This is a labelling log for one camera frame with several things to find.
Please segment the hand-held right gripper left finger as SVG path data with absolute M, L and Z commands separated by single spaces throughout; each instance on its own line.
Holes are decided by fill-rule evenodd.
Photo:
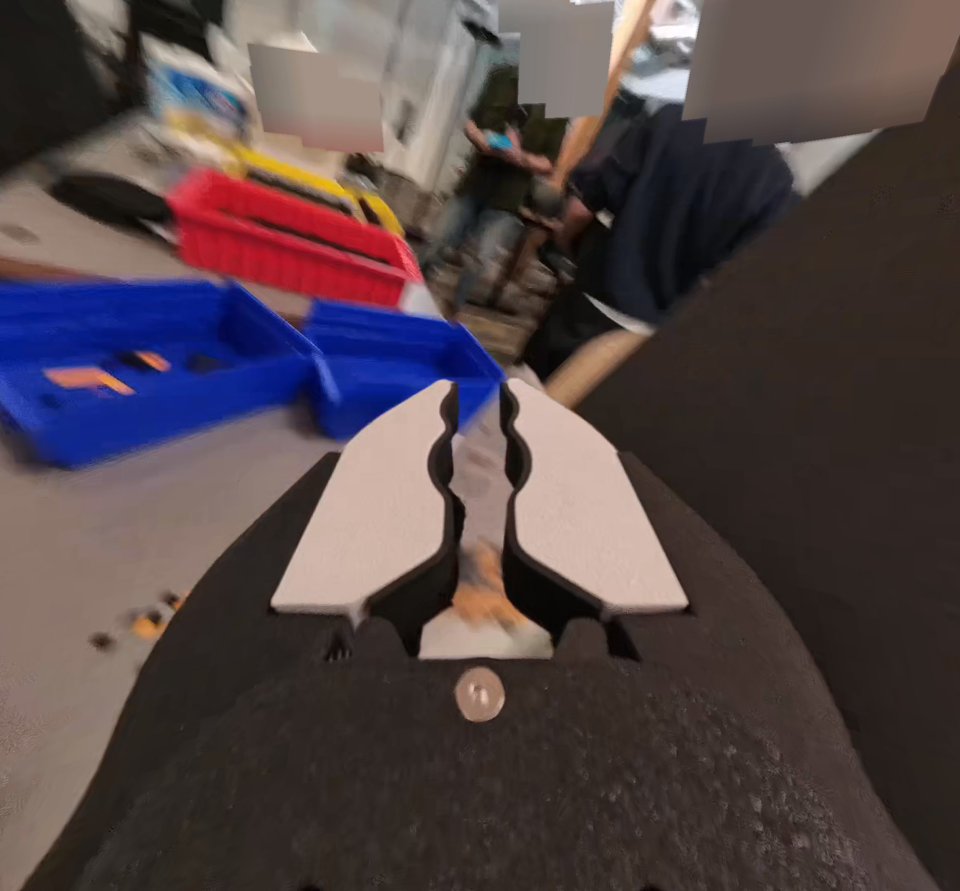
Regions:
M 387 621 L 409 656 L 459 583 L 463 503 L 450 488 L 455 382 L 438 380 L 362 428 L 270 598 L 278 614 Z

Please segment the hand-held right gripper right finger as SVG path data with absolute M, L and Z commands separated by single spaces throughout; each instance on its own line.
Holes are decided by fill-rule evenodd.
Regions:
M 641 656 L 625 620 L 682 614 L 688 597 L 620 453 L 545 392 L 501 385 L 507 504 L 506 596 L 560 652 L 570 624 L 593 621 L 614 658 Z

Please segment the pile of orange black lego pieces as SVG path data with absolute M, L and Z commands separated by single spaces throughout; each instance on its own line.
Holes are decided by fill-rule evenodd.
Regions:
M 167 629 L 189 595 L 188 589 L 165 589 L 151 604 L 123 612 L 112 630 L 90 633 L 86 644 L 103 654 L 116 652 L 122 646 L 151 645 Z

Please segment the loose orange black lego parts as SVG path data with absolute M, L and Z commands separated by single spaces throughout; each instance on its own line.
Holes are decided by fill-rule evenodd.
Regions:
M 130 401 L 176 393 L 233 371 L 238 359 L 212 345 L 126 345 L 32 361 L 21 369 L 36 396 L 53 405 Z

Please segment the blue plastic bin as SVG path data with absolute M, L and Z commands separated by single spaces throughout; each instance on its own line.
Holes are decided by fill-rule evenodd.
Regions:
M 175 393 L 57 405 L 21 373 L 46 358 L 175 342 L 221 348 L 238 368 Z M 2 284 L 2 428 L 46 465 L 83 468 L 289 405 L 315 371 L 306 336 L 233 282 Z
M 337 442 L 437 381 L 457 384 L 464 432 L 506 378 L 466 327 L 442 319 L 316 298 L 301 332 L 315 349 L 314 420 Z

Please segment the red plastic bin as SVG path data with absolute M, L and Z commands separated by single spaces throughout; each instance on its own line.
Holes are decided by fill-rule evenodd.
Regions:
M 165 200 L 178 255 L 198 270 L 390 308 L 407 285 L 424 282 L 401 237 L 266 185 L 196 169 Z

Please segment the yellow plastic bin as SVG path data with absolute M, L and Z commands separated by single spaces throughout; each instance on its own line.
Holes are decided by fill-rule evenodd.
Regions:
M 225 148 L 221 168 L 234 179 L 291 194 L 396 237 L 406 237 L 396 213 L 364 177 L 328 177 L 311 166 L 239 144 Z

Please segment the black zip pouch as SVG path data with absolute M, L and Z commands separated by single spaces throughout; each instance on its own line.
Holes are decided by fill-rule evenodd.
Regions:
M 106 225 L 167 226 L 174 221 L 174 212 L 161 194 L 110 173 L 66 172 L 46 191 L 67 208 Z

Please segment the wooden pillar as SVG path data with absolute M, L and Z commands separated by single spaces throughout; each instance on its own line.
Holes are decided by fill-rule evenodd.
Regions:
M 657 1 L 623 0 L 621 12 L 610 39 L 601 108 L 596 115 L 579 116 L 572 120 L 550 178 L 550 184 L 554 189 L 558 191 L 565 189 L 570 172 L 592 149 L 610 107 L 618 95 L 620 79 L 635 49 L 649 36 L 652 12 Z

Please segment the white wipes canister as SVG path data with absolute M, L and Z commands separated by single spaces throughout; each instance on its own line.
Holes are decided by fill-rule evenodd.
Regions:
M 240 141 L 249 125 L 247 96 L 205 61 L 149 57 L 146 92 L 151 116 L 170 127 Z

